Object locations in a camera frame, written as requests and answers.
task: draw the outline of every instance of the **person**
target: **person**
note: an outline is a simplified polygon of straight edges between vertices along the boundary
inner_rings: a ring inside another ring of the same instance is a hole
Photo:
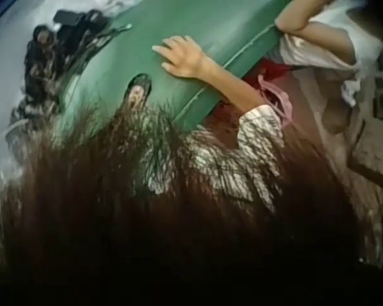
[[[383,49],[381,22],[365,0],[293,0],[275,20],[284,33],[267,57],[289,66],[350,72],[342,98],[351,107],[360,81],[375,69]]]
[[[273,109],[191,38],[164,43],[153,48],[169,73],[245,112],[239,147],[147,106],[122,105],[90,135],[97,114],[83,110],[59,144],[48,130],[0,188],[0,284],[383,284],[359,260],[357,217],[324,154],[299,134],[282,143]]]

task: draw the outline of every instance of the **fingers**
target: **fingers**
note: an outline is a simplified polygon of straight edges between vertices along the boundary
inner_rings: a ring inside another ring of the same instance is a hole
[[[172,37],[170,37],[170,39],[172,41],[175,41],[176,43],[178,43],[180,45],[184,45],[184,43],[186,42],[186,40],[183,37],[178,36],[178,35],[172,36]]]
[[[177,57],[173,51],[167,47],[163,46],[153,46],[152,49],[159,53],[161,56],[166,58],[168,61],[172,62],[173,64],[176,64],[177,62]]]
[[[173,40],[172,38],[165,38],[162,41],[166,46],[170,47],[172,50],[175,50],[179,47],[176,40]]]
[[[166,70],[170,74],[177,75],[176,68],[172,64],[169,64],[168,62],[164,62],[161,64],[161,66],[164,70]]]
[[[191,38],[190,36],[186,36],[185,39],[186,39],[186,41],[187,41],[188,43],[190,43],[190,44],[193,45],[194,47],[200,48],[199,44],[196,43],[196,42],[194,41],[194,39]]]

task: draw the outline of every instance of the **hair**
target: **hair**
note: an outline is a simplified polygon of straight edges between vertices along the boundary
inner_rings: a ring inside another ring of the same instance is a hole
[[[348,190],[298,132],[281,146],[258,130],[271,145],[253,160],[203,134],[186,136],[160,112],[118,112],[89,133],[95,117],[82,112],[62,142],[44,133],[21,177],[0,188],[0,284],[272,276],[282,286],[336,275],[350,286],[338,275],[356,274],[361,237]],[[197,146],[216,152],[204,172],[193,163]],[[213,177],[221,187],[210,185]],[[159,192],[152,180],[167,187]],[[249,196],[232,196],[238,185]]]

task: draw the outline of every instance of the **green car hood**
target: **green car hood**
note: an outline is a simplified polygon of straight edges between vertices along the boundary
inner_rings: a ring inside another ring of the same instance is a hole
[[[109,25],[133,27],[67,82],[61,94],[61,127],[75,120],[83,103],[99,110],[97,124],[103,124],[122,103],[130,80],[147,73],[153,80],[148,105],[167,109],[184,130],[194,129],[217,104],[219,93],[196,80],[168,75],[151,47],[173,35],[189,35],[207,55],[241,77],[277,44],[280,33],[273,21],[288,1],[143,0]]]

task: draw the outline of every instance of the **red fabric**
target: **red fabric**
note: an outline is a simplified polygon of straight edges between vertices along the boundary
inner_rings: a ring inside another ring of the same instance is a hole
[[[289,72],[290,66],[277,64],[270,59],[261,59],[244,77],[243,80],[252,87],[259,89],[258,76],[263,75],[264,80],[270,82],[275,78],[283,77]]]

